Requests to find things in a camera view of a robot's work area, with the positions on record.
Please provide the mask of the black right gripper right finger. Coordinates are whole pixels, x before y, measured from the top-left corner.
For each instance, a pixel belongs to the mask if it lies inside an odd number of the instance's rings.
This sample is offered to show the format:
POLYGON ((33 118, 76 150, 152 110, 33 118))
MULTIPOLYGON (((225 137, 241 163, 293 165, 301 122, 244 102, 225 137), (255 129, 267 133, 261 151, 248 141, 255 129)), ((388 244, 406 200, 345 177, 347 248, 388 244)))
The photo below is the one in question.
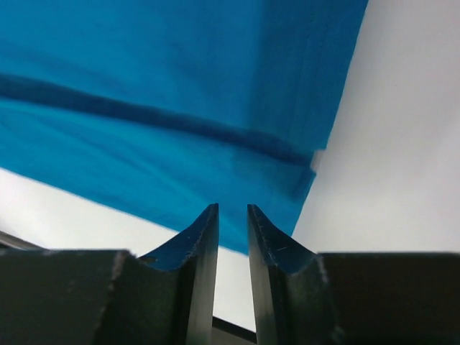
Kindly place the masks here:
POLYGON ((259 344, 457 344, 459 255, 315 253, 247 208, 259 344))

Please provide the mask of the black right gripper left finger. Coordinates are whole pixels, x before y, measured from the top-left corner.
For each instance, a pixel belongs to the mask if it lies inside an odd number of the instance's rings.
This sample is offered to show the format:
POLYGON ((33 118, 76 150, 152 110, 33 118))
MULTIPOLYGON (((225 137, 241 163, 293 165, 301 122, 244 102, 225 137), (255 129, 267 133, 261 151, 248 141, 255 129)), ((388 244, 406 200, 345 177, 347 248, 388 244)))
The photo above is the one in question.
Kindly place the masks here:
POLYGON ((152 252, 1 250, 3 344, 209 344, 219 207, 152 252))

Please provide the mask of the blue polo t-shirt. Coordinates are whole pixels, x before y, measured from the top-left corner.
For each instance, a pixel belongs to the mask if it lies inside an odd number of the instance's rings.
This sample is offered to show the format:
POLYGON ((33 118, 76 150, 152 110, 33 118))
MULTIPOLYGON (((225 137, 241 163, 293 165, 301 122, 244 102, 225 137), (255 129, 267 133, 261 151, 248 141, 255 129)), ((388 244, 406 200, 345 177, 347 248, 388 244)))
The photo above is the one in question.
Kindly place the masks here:
POLYGON ((174 230, 293 233, 365 1, 3 1, 1 166, 174 230))

